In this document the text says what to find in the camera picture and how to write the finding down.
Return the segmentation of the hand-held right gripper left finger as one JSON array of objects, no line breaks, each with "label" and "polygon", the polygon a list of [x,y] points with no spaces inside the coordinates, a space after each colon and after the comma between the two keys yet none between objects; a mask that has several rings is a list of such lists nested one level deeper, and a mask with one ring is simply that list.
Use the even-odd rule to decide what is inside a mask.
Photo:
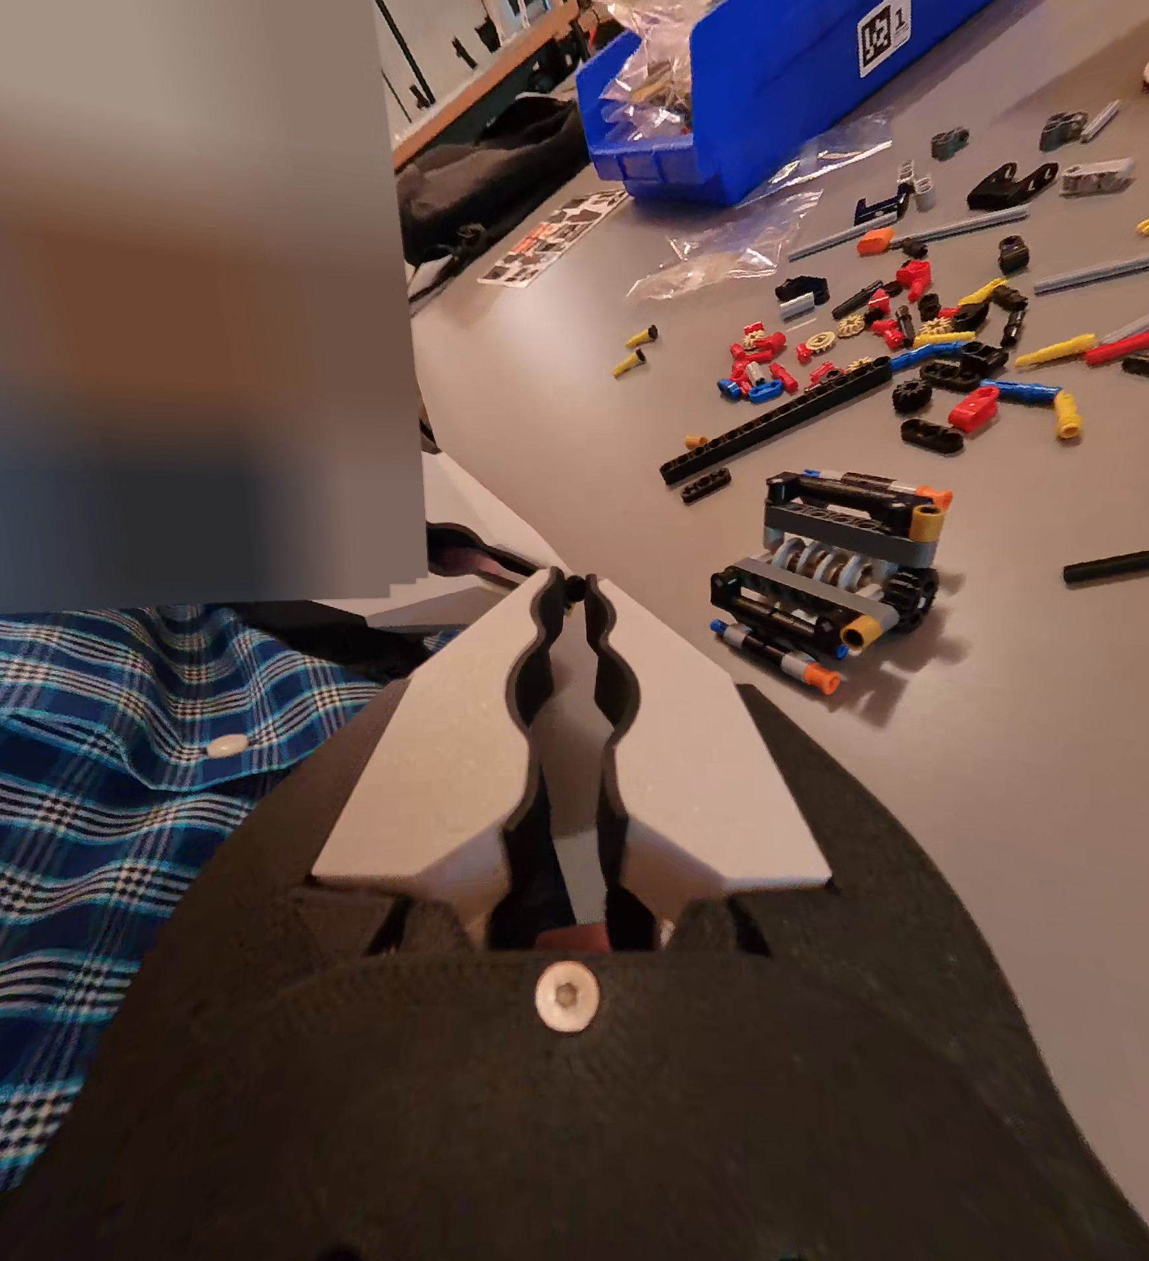
[{"label": "hand-held right gripper left finger", "polygon": [[319,885],[443,903],[494,950],[566,916],[533,743],[564,580],[535,570],[404,678],[311,864]]}]

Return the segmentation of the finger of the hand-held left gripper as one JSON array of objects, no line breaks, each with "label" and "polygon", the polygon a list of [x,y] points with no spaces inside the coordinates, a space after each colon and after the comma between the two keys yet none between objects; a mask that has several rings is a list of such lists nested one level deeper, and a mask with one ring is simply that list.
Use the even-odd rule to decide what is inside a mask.
[{"label": "finger of the hand-held left gripper", "polygon": [[419,578],[362,600],[362,619],[388,632],[442,632],[473,622],[494,604],[496,585],[482,578]]},{"label": "finger of the hand-held left gripper", "polygon": [[430,574],[520,582],[551,567],[551,546],[443,451],[421,453]]}]

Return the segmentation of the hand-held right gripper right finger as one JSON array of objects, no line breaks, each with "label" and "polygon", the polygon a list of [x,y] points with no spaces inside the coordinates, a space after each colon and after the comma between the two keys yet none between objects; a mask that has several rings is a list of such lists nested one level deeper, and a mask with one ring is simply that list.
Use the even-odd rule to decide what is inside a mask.
[{"label": "hand-held right gripper right finger", "polygon": [[613,950],[652,950],[687,905],[823,887],[821,853],[728,673],[603,576],[585,578],[609,723],[596,838]]}]

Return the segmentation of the lego engine assembly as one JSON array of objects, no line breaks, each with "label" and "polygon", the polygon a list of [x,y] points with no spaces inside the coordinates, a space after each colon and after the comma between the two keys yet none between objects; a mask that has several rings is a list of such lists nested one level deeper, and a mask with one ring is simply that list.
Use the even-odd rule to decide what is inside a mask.
[{"label": "lego engine assembly", "polygon": [[953,492],[884,476],[802,468],[765,481],[758,552],[709,576],[711,635],[828,697],[836,663],[929,613]]}]

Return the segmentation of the long black lego beam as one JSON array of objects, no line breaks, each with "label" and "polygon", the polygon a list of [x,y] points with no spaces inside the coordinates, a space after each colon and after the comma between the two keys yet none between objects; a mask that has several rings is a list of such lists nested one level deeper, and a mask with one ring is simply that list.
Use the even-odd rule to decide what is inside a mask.
[{"label": "long black lego beam", "polygon": [[892,377],[892,360],[886,355],[875,357],[852,370],[832,371],[825,375],[817,386],[800,392],[797,397],[774,405],[767,412],[733,425],[704,444],[665,461],[659,464],[657,474],[667,487],[693,479],[802,423],[856,401],[865,394],[877,392],[880,386],[890,384]]}]

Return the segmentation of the long black lego axle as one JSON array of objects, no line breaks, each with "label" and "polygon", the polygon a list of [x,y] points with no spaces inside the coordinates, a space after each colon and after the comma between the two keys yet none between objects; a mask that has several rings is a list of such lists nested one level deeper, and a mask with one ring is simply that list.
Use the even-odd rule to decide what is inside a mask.
[{"label": "long black lego axle", "polygon": [[1137,574],[1149,574],[1149,550],[1074,561],[1061,569],[1061,580],[1066,585],[1085,585]]}]

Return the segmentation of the pile of small lego pieces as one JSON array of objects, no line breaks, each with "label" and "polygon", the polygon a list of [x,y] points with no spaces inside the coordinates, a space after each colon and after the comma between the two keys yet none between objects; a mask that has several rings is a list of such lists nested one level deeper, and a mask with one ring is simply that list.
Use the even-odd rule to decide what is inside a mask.
[{"label": "pile of small lego pieces", "polygon": [[[998,370],[1007,362],[1007,349],[1016,342],[1014,334],[1024,321],[1027,299],[1022,291],[1011,288],[1003,277],[998,277],[957,306],[940,306],[936,293],[929,291],[929,278],[929,260],[910,256],[897,269],[890,286],[867,286],[834,306],[832,316],[838,329],[813,334],[802,342],[804,358],[828,351],[834,340],[847,332],[873,330],[884,342],[893,373],[934,357],[953,357],[958,370],[944,381],[944,386],[975,386],[977,371]],[[843,370],[821,360],[812,371],[810,384],[797,390],[789,390],[795,383],[780,362],[774,358],[763,360],[758,351],[745,357],[741,366],[743,370],[750,366],[767,368],[767,379],[761,383],[765,394],[776,397],[784,392],[784,401],[789,401],[817,386],[825,375],[852,370],[871,358],[875,357],[852,362]]]}]

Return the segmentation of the long grey lego axle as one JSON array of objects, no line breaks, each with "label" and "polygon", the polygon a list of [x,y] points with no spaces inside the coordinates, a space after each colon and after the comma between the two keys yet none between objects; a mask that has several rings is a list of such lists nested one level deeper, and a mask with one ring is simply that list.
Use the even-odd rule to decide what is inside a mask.
[{"label": "long grey lego axle", "polygon": [[1033,295],[1068,291],[1074,288],[1083,288],[1089,284],[1100,284],[1111,278],[1122,278],[1128,275],[1141,273],[1149,273],[1149,254],[1126,260],[1113,260],[1105,264],[1090,264],[1087,267],[1077,267],[1066,273],[1037,278],[1033,282]]},{"label": "long grey lego axle", "polygon": [[839,245],[845,245],[845,243],[852,243],[852,247],[854,247],[860,234],[864,234],[869,228],[880,228],[880,226],[895,228],[895,241],[888,249],[888,252],[890,252],[893,249],[901,251],[903,245],[906,245],[906,243],[927,245],[927,243],[932,243],[932,241],[942,241],[942,239],[949,239],[949,237],[957,237],[957,236],[964,236],[964,234],[981,232],[984,228],[1018,223],[1018,221],[1024,221],[1027,215],[1029,215],[1027,206],[1014,206],[1014,208],[998,210],[998,211],[971,211],[971,213],[964,215],[962,219],[934,224],[934,226],[925,226],[925,228],[910,228],[908,224],[901,226],[899,221],[890,221],[888,217],[884,217],[880,221],[873,221],[871,224],[839,228],[836,232],[830,232],[826,236],[817,237],[813,241],[800,243],[799,247],[793,247],[791,251],[787,251],[786,260],[789,260],[789,262],[802,260],[802,258],[815,256],[817,252],[825,252],[828,249],[834,249],[834,247],[839,247]]}]

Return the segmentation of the black curved lego liftarm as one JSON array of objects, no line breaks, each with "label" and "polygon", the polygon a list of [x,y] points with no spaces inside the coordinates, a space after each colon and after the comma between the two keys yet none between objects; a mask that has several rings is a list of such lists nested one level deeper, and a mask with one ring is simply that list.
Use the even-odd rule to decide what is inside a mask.
[{"label": "black curved lego liftarm", "polygon": [[1027,174],[1018,174],[1016,163],[1003,163],[981,178],[966,195],[973,211],[998,211],[1022,206],[1057,178],[1057,163],[1042,163]]}]

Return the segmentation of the light grey lego beam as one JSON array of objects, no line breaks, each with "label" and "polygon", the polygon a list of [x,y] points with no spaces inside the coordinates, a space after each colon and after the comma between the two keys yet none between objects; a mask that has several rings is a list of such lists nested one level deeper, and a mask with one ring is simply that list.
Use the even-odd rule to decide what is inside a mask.
[{"label": "light grey lego beam", "polygon": [[1063,197],[1113,195],[1126,189],[1135,174],[1131,158],[1113,158],[1096,163],[1074,163],[1057,174]]}]

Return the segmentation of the black backpack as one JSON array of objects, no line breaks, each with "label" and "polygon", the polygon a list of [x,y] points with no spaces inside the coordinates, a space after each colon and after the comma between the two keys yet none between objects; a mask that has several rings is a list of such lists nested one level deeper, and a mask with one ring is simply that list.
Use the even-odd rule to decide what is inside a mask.
[{"label": "black backpack", "polygon": [[469,143],[434,144],[395,176],[408,303],[466,264],[588,163],[574,100],[523,92]]}]

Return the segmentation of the blue plaid shirt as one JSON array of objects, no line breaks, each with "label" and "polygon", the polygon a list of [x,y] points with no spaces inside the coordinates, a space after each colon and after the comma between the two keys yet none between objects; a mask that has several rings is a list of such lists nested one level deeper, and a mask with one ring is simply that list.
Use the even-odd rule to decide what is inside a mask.
[{"label": "blue plaid shirt", "polygon": [[432,650],[230,606],[0,615],[0,1197],[205,859]]}]

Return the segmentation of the flat clear plastic bag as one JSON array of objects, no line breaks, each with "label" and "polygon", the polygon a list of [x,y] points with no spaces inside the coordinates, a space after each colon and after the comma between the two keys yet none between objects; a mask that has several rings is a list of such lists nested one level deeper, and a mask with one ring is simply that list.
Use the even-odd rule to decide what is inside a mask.
[{"label": "flat clear plastic bag", "polygon": [[628,301],[667,301],[730,278],[774,275],[821,189],[782,191],[728,210],[715,224],[670,236],[674,260],[635,278]]},{"label": "flat clear plastic bag", "polygon": [[774,195],[810,184],[890,148],[892,141],[893,111],[888,107],[865,111],[804,141],[802,148],[767,176],[756,191]]}]

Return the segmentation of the wooden table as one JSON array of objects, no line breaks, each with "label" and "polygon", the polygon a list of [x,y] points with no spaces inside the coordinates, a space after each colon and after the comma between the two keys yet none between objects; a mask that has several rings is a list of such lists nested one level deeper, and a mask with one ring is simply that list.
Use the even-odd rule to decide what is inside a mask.
[{"label": "wooden table", "polygon": [[481,105],[505,79],[533,63],[542,46],[572,37],[579,55],[588,57],[587,33],[592,18],[607,16],[601,1],[549,1],[542,14],[523,22],[518,31],[501,38],[497,51],[482,66],[473,68],[462,85],[432,102],[391,141],[391,169],[401,167],[434,144],[442,133]]}]

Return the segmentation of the blue plastic bin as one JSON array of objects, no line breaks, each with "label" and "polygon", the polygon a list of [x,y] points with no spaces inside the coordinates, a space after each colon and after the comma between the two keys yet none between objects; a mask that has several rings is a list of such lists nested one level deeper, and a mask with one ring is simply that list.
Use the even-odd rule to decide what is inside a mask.
[{"label": "blue plastic bin", "polygon": [[720,1],[694,22],[691,130],[611,139],[598,92],[641,44],[620,33],[575,72],[600,180],[639,200],[732,206],[984,1]]}]

